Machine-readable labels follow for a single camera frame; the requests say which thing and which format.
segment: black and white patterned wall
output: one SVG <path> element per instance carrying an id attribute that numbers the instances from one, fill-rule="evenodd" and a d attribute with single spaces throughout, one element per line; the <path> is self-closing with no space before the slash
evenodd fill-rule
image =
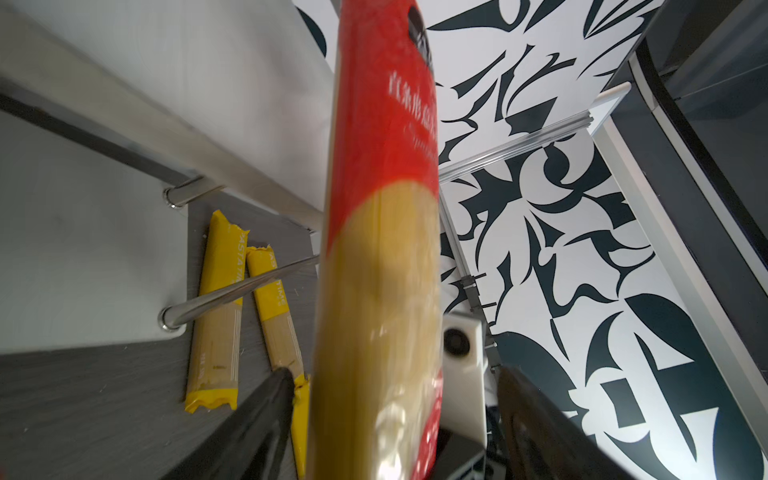
<path id="1" fill-rule="evenodd" d="M 637 478 L 764 457 L 587 133 L 443 186 L 502 361 Z"/>
<path id="2" fill-rule="evenodd" d="M 333 68 L 335 12 L 294 3 L 315 15 L 305 22 L 318 25 L 325 51 L 313 35 Z M 586 111 L 662 3 L 421 0 L 441 164 Z M 604 452 L 643 480 L 768 479 L 760 447 L 586 130 L 442 192 L 470 273 L 482 276 L 503 362 Z M 442 307 L 466 311 L 445 233 L 441 247 Z"/>
<path id="3" fill-rule="evenodd" d="M 437 84 L 439 161 L 586 111 L 664 0 L 421 0 Z M 333 69 L 329 0 L 294 0 Z"/>

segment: plastic wrapper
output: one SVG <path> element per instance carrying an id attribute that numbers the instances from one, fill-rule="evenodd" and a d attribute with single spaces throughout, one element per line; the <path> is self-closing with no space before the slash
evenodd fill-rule
<path id="1" fill-rule="evenodd" d="M 248 247 L 248 274 L 261 275 L 277 268 L 272 247 Z M 272 369 L 285 367 L 293 375 L 293 419 L 291 440 L 296 473 L 304 478 L 306 473 L 306 430 L 310 416 L 310 381 L 304 375 L 299 342 L 293 329 L 293 319 L 288 308 L 288 299 L 282 280 L 262 286 L 253 291 L 256 308 L 259 310 L 261 329 L 264 332 L 266 350 L 270 355 Z"/>
<path id="2" fill-rule="evenodd" d="M 248 230 L 231 224 L 216 210 L 210 218 L 200 278 L 200 295 L 243 279 Z M 220 306 L 194 321 L 187 399 L 184 409 L 237 408 L 237 367 L 243 299 Z"/>
<path id="3" fill-rule="evenodd" d="M 344 1 L 307 478 L 424 478 L 442 393 L 435 86 L 413 1 Z"/>

